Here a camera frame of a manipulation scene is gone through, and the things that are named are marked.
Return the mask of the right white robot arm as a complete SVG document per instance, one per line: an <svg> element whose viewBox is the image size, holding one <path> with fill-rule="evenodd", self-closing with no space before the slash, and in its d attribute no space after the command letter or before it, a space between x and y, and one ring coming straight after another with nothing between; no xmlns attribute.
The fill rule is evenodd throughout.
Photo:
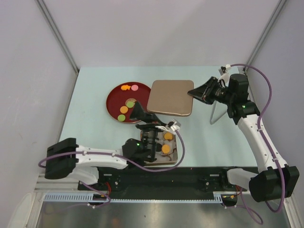
<svg viewBox="0 0 304 228"><path fill-rule="evenodd" d="M257 163L258 173L242 168L227 168L219 178L223 190L238 185L250 191L256 202L291 197L300 173L296 166L289 166L271 142L262 125L261 113L248 98L247 76L232 74L228 85L224 80L211 77L205 84L189 90L188 95L205 104L214 102L227 106L229 118L244 134Z"/></svg>

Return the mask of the right aluminium frame post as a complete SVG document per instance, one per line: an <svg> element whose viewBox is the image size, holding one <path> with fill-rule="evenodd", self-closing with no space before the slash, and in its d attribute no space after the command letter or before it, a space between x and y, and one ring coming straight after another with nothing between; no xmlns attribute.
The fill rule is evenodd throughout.
<svg viewBox="0 0 304 228"><path fill-rule="evenodd" d="M252 65L254 60L257 58L260 50L262 49L264 43L266 42L267 37L269 36L272 28L276 24L277 20L279 19L280 15L282 14L284 8L288 4L289 0L279 0L275 9L273 10L269 20L267 21L261 35L259 36L257 43L255 44L252 52L250 53L246 65Z"/></svg>

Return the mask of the gold square cookie tin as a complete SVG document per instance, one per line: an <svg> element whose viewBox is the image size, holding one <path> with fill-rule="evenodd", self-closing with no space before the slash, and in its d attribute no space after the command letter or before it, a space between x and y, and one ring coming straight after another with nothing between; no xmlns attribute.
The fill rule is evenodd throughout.
<svg viewBox="0 0 304 228"><path fill-rule="evenodd" d="M155 161L152 163L145 162L148 165L166 165L175 164L178 160L177 143L176 136L173 134L173 139L168 141L164 139L164 134L166 131L158 132L157 148L155 154ZM162 146L167 144L170 146L171 151L169 154L162 153Z"/></svg>

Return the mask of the pink round cookie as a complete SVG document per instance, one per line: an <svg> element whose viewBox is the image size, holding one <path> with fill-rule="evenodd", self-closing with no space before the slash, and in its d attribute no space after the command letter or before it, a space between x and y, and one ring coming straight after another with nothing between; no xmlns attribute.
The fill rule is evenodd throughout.
<svg viewBox="0 0 304 228"><path fill-rule="evenodd" d="M131 90L132 90L132 91L137 91L138 88L139 88L138 85L132 85L132 86L131 86Z"/></svg>

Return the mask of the green round cookie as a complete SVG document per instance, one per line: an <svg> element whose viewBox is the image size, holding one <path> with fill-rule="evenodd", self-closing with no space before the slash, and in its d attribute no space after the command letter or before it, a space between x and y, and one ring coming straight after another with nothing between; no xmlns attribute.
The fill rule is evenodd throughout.
<svg viewBox="0 0 304 228"><path fill-rule="evenodd" d="M118 117L117 117L118 121L120 122L124 122L126 120L126 117L124 114L120 114Z"/></svg>
<svg viewBox="0 0 304 228"><path fill-rule="evenodd" d="M133 101L129 101L129 102L127 102L126 106L127 106L128 108L133 108L134 102L133 102Z"/></svg>

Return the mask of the orange round cookie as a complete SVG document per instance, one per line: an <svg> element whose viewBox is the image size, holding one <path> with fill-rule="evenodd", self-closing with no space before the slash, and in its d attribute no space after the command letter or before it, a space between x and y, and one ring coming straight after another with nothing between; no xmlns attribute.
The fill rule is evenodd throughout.
<svg viewBox="0 0 304 228"><path fill-rule="evenodd" d="M120 112L122 113L122 114L125 114L125 113L127 113L128 112L128 107L127 106L122 106L121 108L120 108Z"/></svg>
<svg viewBox="0 0 304 228"><path fill-rule="evenodd" d="M164 144L164 145L162 146L162 148L161 148L161 151L162 151L162 153L164 153L164 154L169 154L170 151L171 151L171 148L170 148L169 145Z"/></svg>
<svg viewBox="0 0 304 228"><path fill-rule="evenodd" d="M166 133L164 134L164 139L165 139L165 140L168 140L168 141L172 140L172 139L173 139L173 134L170 133L170 132L166 132Z"/></svg>

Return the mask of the left aluminium frame post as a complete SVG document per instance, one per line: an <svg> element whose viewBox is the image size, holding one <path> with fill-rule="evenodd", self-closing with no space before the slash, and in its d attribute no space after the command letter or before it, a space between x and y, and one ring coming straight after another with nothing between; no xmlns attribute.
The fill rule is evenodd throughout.
<svg viewBox="0 0 304 228"><path fill-rule="evenodd" d="M54 17L52 16L51 11L49 10L47 4L45 3L44 0L35 0L35 3L37 4L37 7L41 11L42 16L44 17L46 23L48 24L51 32L53 33L55 40L57 41L59 47L61 48L64 56L66 57L68 63L72 67L73 71L75 72L76 75L79 74L79 67L77 66L77 63L75 59L72 56L72 53L62 36L62 33L60 32L59 27L57 26L56 21L54 20Z"/></svg>

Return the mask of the metal tongs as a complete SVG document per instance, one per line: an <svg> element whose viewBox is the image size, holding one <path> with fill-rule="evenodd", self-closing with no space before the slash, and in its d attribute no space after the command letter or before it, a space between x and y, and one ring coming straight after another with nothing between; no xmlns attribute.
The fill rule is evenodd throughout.
<svg viewBox="0 0 304 228"><path fill-rule="evenodd" d="M212 111L209 118L209 124L214 125L217 121L219 121L224 115L227 114L227 108L223 104L219 102L214 102L212 105Z"/></svg>

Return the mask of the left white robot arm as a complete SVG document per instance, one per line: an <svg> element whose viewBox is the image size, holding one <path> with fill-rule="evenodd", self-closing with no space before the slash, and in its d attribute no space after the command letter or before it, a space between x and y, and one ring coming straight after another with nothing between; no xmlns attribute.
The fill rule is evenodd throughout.
<svg viewBox="0 0 304 228"><path fill-rule="evenodd" d="M120 149L84 147L76 143L76 138L66 138L49 146L46 159L40 163L45 169L45 178L73 178L99 190L105 184L105 178L99 175L99 167L123 170L129 164L144 166L147 162L154 162L157 136L165 123L155 114L144 111L139 102L135 103L130 119L144 122L135 126L141 131L141 138L128 139Z"/></svg>

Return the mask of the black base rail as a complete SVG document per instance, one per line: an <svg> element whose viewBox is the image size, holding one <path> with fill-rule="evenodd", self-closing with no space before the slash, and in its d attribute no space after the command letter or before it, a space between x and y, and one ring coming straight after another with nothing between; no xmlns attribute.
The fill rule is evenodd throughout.
<svg viewBox="0 0 304 228"><path fill-rule="evenodd" d="M222 167L178 167L171 171L147 172L139 168L98 168L92 188L110 190L115 200L209 200L214 192L235 192L224 179Z"/></svg>

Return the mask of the round red plate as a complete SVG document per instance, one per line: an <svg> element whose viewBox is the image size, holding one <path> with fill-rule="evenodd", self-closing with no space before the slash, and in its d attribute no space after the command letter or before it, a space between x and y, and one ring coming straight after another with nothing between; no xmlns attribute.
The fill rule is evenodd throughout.
<svg viewBox="0 0 304 228"><path fill-rule="evenodd" d="M122 85L129 85L129 86L138 85L139 88L137 91L132 91L131 89L122 91L121 90ZM134 103L138 101L142 105L144 110L147 110L147 103L148 103L148 99L150 96L150 92L151 92L150 87L148 87L147 85L145 85L143 83L124 82L111 90L111 92L109 93L109 95L106 99L106 109L107 109L109 115L117 121L118 121L117 117L120 114L122 114L120 112L120 108L122 106L126 106L127 102L129 102L129 101L133 101ZM126 120L121 123L126 123L126 124L137 123L138 121L129 119L129 116L130 116L133 108L128 108L128 109L129 109L128 112L124 114L126 117Z"/></svg>

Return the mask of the aluminium frame post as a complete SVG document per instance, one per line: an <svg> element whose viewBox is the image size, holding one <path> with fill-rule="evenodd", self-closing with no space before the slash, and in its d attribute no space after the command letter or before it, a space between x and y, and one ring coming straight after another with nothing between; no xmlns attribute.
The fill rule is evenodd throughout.
<svg viewBox="0 0 304 228"><path fill-rule="evenodd" d="M257 58L260 50L262 49L264 43L266 42L267 37L269 36L272 28L276 24L277 20L279 19L280 15L282 14L284 8L288 4L289 0L279 0L275 9L273 10L269 20L267 21L261 35L259 36L257 43L255 44L252 52L250 53L246 65L252 65L254 60Z"/></svg>
<svg viewBox="0 0 304 228"><path fill-rule="evenodd" d="M66 57L68 63L72 67L73 71L75 72L76 75L79 74L79 67L77 66L77 63L75 59L72 56L72 53L62 36L62 33L60 32L59 27L57 26L56 21L54 20L54 17L52 16L51 11L49 10L47 4L45 3L44 0L35 0L35 3L37 4L37 7L41 11L42 16L44 17L46 23L48 24L51 32L53 33L55 40L57 41L59 47L61 48L64 56Z"/></svg>

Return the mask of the orange fish cookie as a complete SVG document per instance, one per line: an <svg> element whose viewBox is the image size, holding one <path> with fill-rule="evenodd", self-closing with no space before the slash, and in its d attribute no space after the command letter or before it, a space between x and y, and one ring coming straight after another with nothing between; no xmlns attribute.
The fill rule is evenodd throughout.
<svg viewBox="0 0 304 228"><path fill-rule="evenodd" d="M130 85L122 85L122 86L121 86L121 90L122 90L122 91L130 90L130 89L131 89L131 86L130 86Z"/></svg>

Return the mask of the gold tin lid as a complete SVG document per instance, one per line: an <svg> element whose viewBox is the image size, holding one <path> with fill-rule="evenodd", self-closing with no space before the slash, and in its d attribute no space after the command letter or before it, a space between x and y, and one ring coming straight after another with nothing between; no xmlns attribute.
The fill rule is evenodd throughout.
<svg viewBox="0 0 304 228"><path fill-rule="evenodd" d="M153 82L147 111L154 114L186 117L192 113L194 89L191 80L156 80Z"/></svg>

